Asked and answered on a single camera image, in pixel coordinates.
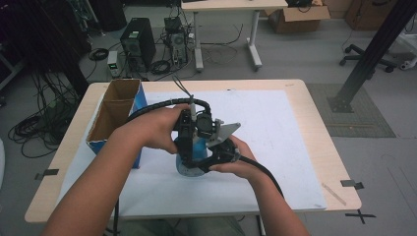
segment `white paper sheet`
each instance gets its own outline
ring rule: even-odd
[[[258,162],[274,175],[294,210],[326,208],[284,90],[230,89],[194,92],[194,96],[209,103],[213,118],[225,124],[242,124],[235,135],[250,145]],[[146,92],[146,97],[148,104],[153,104],[186,95],[183,92]],[[86,145],[89,127],[64,179],[58,202],[94,159],[94,153]],[[150,148],[143,149],[141,168],[131,171],[120,196],[123,216],[257,211],[255,195],[246,180],[216,172],[184,177],[176,171],[175,155]]]

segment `black metal pole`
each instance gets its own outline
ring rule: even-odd
[[[417,11],[416,0],[398,0],[375,34],[336,97],[328,99],[333,112],[351,112],[350,102],[372,75],[378,62]]]

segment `wooden table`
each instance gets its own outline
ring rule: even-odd
[[[342,187],[340,180],[349,175],[328,135],[323,120],[304,82],[300,80],[255,81],[188,81],[184,86],[191,91],[216,89],[283,89],[299,125],[307,151],[322,186],[327,210],[349,210],[361,207],[361,201],[353,187]],[[71,164],[89,120],[104,94],[108,83],[97,83],[89,89],[58,148],[49,169],[59,169],[57,175],[45,176],[26,213],[27,222],[45,222],[55,208],[61,185]],[[173,82],[145,82],[145,91],[180,91]]]
[[[196,59],[196,70],[201,72],[204,68],[202,48],[200,44],[199,34],[199,12],[213,12],[213,11],[243,11],[253,10],[252,18],[252,30],[251,36],[247,38],[248,46],[254,61],[255,70],[258,71],[262,67],[261,58],[258,54],[257,47],[255,46],[255,37],[258,28],[258,19],[260,16],[260,10],[263,9],[280,9],[287,7],[288,4],[285,0],[207,0],[198,2],[182,3],[181,7],[185,12],[194,13],[194,34],[196,40],[195,47],[195,59]]]

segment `white table leg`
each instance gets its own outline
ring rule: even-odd
[[[202,46],[200,45],[200,36],[199,36],[199,24],[198,24],[198,12],[194,12],[194,37],[196,41],[196,47],[194,48],[194,58],[196,60],[196,70],[201,72],[204,68],[203,65],[203,55],[202,55]]]
[[[258,29],[258,19],[260,17],[260,11],[256,10],[252,19],[251,37],[247,38],[249,50],[251,51],[252,59],[254,60],[255,70],[258,71],[262,67],[260,55],[258,54],[257,47],[255,46],[255,37]]]

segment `blue cardboard box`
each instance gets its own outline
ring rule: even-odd
[[[147,105],[141,80],[110,82],[89,130],[87,145],[98,154],[111,133],[124,125],[132,112]],[[139,168],[140,160],[141,153],[138,153],[132,168]]]

